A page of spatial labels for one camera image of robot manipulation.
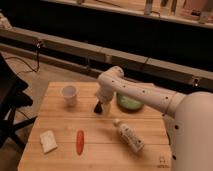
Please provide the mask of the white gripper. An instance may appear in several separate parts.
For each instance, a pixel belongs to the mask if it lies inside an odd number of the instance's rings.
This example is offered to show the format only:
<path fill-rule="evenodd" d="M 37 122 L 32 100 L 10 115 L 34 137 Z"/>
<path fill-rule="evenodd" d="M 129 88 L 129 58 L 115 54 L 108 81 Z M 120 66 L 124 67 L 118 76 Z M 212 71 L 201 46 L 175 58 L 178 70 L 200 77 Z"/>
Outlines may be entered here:
<path fill-rule="evenodd" d="M 114 96 L 114 90 L 111 87 L 100 85 L 97 92 L 96 97 L 98 100 L 103 103 L 102 110 L 104 115 L 108 115 L 111 110 L 111 102 Z"/>

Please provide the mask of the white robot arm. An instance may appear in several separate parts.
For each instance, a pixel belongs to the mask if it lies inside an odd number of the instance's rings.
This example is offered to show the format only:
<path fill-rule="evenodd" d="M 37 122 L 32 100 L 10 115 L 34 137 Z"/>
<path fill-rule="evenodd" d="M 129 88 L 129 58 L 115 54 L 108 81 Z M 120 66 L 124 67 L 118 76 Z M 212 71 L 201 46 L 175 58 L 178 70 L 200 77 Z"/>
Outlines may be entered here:
<path fill-rule="evenodd" d="M 174 118 L 171 171 L 213 171 L 213 93 L 184 94 L 127 81 L 119 66 L 102 72 L 97 82 L 101 104 L 118 92 Z"/>

